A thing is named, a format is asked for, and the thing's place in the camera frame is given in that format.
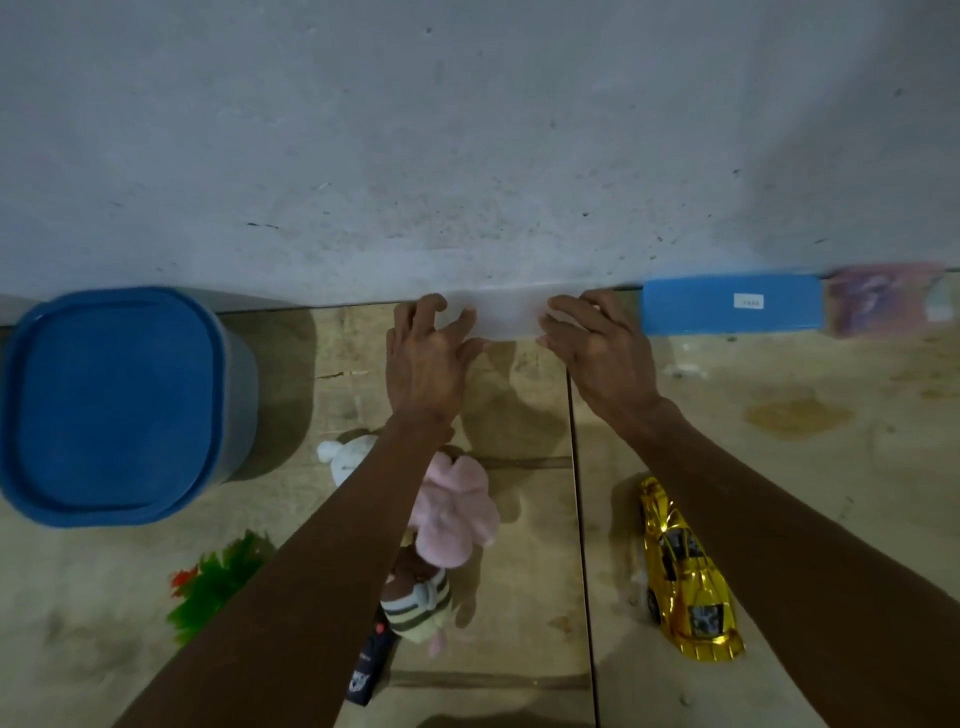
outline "blue pencil box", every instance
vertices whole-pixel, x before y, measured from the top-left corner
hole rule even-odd
[[[822,328],[823,285],[816,276],[707,276],[650,280],[640,296],[648,336],[760,333]]]

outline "blue plastic container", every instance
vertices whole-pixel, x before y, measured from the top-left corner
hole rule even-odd
[[[36,522],[159,521],[250,452],[253,355],[172,289],[42,303],[21,319],[4,359],[0,489]]]
[[[816,276],[649,280],[640,299],[648,336],[795,331],[824,325],[823,284]]]

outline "toy car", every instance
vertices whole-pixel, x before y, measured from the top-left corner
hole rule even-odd
[[[687,657],[732,660],[743,651],[743,640],[726,579],[653,476],[640,483],[640,506],[650,616]]]

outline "concrete wall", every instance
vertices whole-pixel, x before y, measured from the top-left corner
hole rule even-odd
[[[952,0],[0,8],[0,320],[960,264]]]

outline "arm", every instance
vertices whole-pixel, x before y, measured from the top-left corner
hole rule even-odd
[[[900,726],[956,715],[960,605],[687,422],[658,394],[650,344],[613,292],[550,305],[584,328],[545,317],[540,342],[677,502],[823,719]]]
[[[394,415],[347,481],[171,660],[117,726],[333,725],[430,459],[484,342],[465,311],[433,329],[440,296],[396,308]]]

